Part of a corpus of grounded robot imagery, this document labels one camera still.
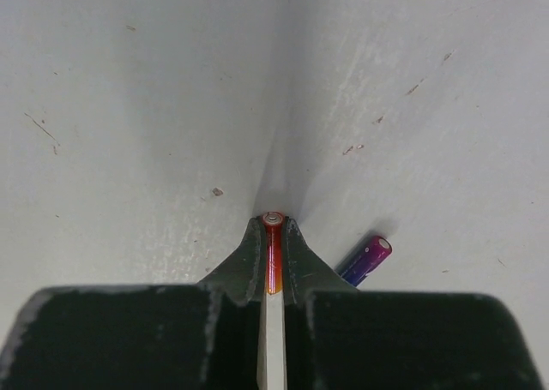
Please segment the orange red battery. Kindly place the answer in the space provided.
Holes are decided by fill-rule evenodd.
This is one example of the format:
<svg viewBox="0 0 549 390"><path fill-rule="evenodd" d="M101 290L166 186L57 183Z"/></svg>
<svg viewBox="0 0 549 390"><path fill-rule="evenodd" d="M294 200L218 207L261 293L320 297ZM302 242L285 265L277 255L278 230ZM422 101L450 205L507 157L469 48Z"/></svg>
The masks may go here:
<svg viewBox="0 0 549 390"><path fill-rule="evenodd" d="M266 292L275 295L282 290L281 233L285 216L279 212L266 212L261 221L267 235Z"/></svg>

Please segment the blue purple battery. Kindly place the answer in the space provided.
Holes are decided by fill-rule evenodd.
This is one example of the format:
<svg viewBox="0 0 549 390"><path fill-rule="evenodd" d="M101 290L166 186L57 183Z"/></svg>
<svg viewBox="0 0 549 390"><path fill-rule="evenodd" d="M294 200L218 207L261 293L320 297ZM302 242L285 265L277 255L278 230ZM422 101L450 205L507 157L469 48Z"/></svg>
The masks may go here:
<svg viewBox="0 0 549 390"><path fill-rule="evenodd" d="M358 287L392 254L392 251L392 246L385 237L367 237L353 248L335 271L348 284Z"/></svg>

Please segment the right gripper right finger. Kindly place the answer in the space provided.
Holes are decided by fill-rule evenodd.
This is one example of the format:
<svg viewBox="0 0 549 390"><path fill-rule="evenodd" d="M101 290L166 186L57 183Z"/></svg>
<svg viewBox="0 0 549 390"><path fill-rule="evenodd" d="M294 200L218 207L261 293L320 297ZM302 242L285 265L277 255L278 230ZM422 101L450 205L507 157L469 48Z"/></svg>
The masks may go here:
<svg viewBox="0 0 549 390"><path fill-rule="evenodd" d="M290 389L541 389L516 319L479 293L361 291L281 230Z"/></svg>

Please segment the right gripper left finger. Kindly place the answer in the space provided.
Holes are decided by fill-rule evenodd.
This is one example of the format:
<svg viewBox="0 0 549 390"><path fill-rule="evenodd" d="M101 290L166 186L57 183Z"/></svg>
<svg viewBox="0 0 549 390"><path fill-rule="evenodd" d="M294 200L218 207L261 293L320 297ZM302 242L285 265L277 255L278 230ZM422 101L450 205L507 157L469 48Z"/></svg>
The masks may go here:
<svg viewBox="0 0 549 390"><path fill-rule="evenodd" d="M195 284L36 291L1 351L4 389L257 389L261 220Z"/></svg>

